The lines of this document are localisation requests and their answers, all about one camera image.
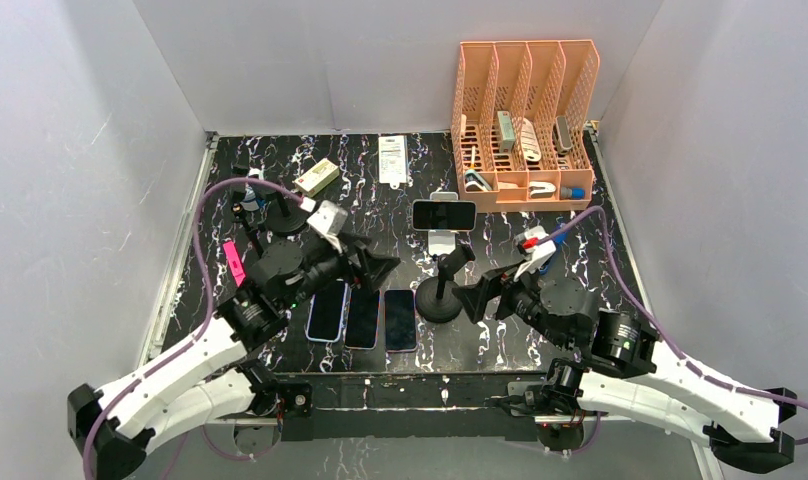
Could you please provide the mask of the purple phone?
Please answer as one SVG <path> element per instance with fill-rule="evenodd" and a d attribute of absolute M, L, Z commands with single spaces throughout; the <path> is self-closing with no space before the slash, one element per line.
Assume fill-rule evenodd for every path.
<path fill-rule="evenodd" d="M 409 289 L 384 293 L 385 348 L 389 353 L 412 352 L 417 347 L 414 293 Z"/>

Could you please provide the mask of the light blue phone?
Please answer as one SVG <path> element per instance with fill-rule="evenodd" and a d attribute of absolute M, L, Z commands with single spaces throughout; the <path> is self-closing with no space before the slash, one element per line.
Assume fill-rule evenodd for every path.
<path fill-rule="evenodd" d="M 309 341 L 330 343 L 340 339 L 348 294 L 348 285 L 337 280 L 314 295 L 305 329 Z"/>

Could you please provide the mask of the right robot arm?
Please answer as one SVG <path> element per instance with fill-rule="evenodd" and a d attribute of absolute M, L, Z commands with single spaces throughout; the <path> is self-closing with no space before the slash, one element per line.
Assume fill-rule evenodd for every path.
<path fill-rule="evenodd" d="M 544 281 L 518 266 L 491 270 L 454 296 L 477 323 L 497 300 L 496 318 L 516 316 L 556 348 L 545 380 L 511 386 L 492 405 L 516 416 L 613 414 L 656 426 L 709 448 L 720 462 L 755 474 L 791 464 L 795 441 L 780 425 L 794 416 L 784 388 L 749 395 L 712 380 L 679 357 L 645 318 L 601 307 L 576 279 Z"/>

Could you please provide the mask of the white-edged black smartphone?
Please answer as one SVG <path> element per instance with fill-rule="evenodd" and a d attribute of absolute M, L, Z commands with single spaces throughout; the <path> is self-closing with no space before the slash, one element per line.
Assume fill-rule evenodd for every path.
<path fill-rule="evenodd" d="M 356 289 L 351 292 L 344 346 L 349 349 L 371 350 L 376 346 L 380 292 Z"/>

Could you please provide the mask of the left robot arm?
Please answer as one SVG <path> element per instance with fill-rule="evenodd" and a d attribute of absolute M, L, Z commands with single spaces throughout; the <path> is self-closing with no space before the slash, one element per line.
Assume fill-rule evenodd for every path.
<path fill-rule="evenodd" d="M 281 383 L 251 353 L 290 322 L 292 309 L 338 283 L 377 291 L 400 265 L 371 239 L 341 233 L 301 245 L 266 246 L 233 296 L 208 305 L 184 340 L 116 381 L 84 383 L 67 397 L 68 433 L 87 479 L 124 479 L 168 440 L 214 419 L 287 407 L 296 383 Z"/>

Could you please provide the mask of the black round-base phone stand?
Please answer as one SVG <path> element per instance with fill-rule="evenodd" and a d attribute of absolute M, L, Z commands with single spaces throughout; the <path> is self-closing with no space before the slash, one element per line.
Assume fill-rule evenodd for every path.
<path fill-rule="evenodd" d="M 307 226 L 309 214 L 279 190 L 258 184 L 249 184 L 248 187 L 255 199 L 264 203 L 262 225 L 267 231 L 288 237 L 300 233 Z"/>

